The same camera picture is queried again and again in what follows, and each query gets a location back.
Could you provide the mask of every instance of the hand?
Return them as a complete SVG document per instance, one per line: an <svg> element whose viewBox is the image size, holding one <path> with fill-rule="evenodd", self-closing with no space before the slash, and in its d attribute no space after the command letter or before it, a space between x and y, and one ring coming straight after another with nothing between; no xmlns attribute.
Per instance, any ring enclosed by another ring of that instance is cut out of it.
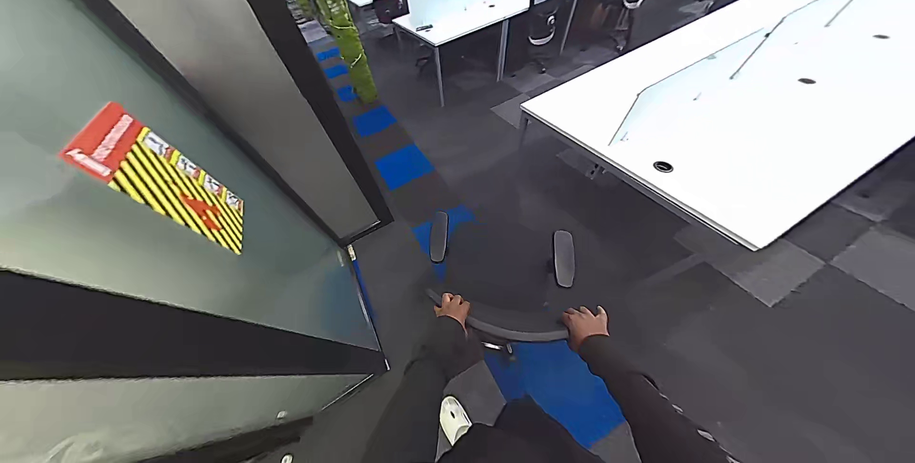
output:
<svg viewBox="0 0 915 463"><path fill-rule="evenodd" d="M442 305L441 307L435 306L435 309L436 317L452 317L460 322L465 331L467 330L464 323L467 321L467 315L470 314L470 303L464 300L464 297L442 293Z"/></svg>
<svg viewBox="0 0 915 463"><path fill-rule="evenodd" d="M610 335L607 332L607 312L601 306L598 306L597 317L584 305L578 309L570 307L563 313L563 323L569 329L569 347L575 352L578 352L581 342L591 335Z"/></svg>

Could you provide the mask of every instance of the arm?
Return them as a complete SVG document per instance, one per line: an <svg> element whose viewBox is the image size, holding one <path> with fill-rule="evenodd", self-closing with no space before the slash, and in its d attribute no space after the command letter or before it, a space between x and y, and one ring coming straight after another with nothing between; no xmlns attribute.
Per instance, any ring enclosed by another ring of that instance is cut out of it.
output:
<svg viewBox="0 0 915 463"><path fill-rule="evenodd" d="M362 463L418 463L436 459L442 390L460 373L467 351L463 321L469 303L442 298L438 318L417 345L394 397L384 408Z"/></svg>
<svg viewBox="0 0 915 463"><path fill-rule="evenodd" d="M737 461L729 459L712 434L671 404L651 378L614 349L607 332L607 313L602 307L597 317L587 308L582 309L569 310L564 315L569 343L620 405L642 463Z"/></svg>

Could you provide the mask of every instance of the warning sticker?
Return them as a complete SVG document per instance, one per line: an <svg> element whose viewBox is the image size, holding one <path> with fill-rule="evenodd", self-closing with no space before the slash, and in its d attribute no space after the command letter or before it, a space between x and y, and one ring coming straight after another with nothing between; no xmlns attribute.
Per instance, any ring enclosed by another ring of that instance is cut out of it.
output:
<svg viewBox="0 0 915 463"><path fill-rule="evenodd" d="M117 102L102 108L61 157L108 188L242 253L244 201Z"/></svg>

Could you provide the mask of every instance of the desk leg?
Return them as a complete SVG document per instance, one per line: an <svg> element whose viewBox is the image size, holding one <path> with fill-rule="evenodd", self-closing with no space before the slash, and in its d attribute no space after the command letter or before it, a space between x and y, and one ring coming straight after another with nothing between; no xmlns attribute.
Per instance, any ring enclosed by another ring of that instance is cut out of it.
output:
<svg viewBox="0 0 915 463"><path fill-rule="evenodd" d="M442 84L442 58L438 53L438 47L433 48L432 51L436 54L436 73L438 73L438 102L442 105L442 107L444 107L445 88Z"/></svg>
<svg viewBox="0 0 915 463"><path fill-rule="evenodd" d="M518 126L518 130L520 131L518 136L518 150L524 146L524 135L527 134L527 127L530 123L531 119L528 118L527 113L522 112L520 114L520 125Z"/></svg>
<svg viewBox="0 0 915 463"><path fill-rule="evenodd" d="M569 29L572 28L572 17L575 16L575 7L578 5L578 0L572 0L572 11L569 12L569 21L566 22L566 34L563 35L563 43L559 45L559 54L563 53L563 50L566 50L566 40L569 37Z"/></svg>
<svg viewBox="0 0 915 463"><path fill-rule="evenodd" d="M502 20L502 34L498 38L498 61L496 63L496 82L502 81L505 72L505 51L509 45L509 19Z"/></svg>

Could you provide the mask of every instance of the red label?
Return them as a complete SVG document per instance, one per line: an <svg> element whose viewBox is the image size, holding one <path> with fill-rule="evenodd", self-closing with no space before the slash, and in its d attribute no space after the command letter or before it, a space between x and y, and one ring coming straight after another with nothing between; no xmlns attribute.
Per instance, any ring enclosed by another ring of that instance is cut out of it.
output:
<svg viewBox="0 0 915 463"><path fill-rule="evenodd" d="M61 151L61 157L90 176L110 183L143 129L117 102L109 102Z"/></svg>
<svg viewBox="0 0 915 463"><path fill-rule="evenodd" d="M202 200L191 199L186 195L182 195L181 200L183 200L191 210L197 213L197 216L203 221L203 225L207 226L208 229L212 229L213 231L221 231L223 229L215 222L216 217L220 216L220 213L222 213L219 208L211 206Z"/></svg>

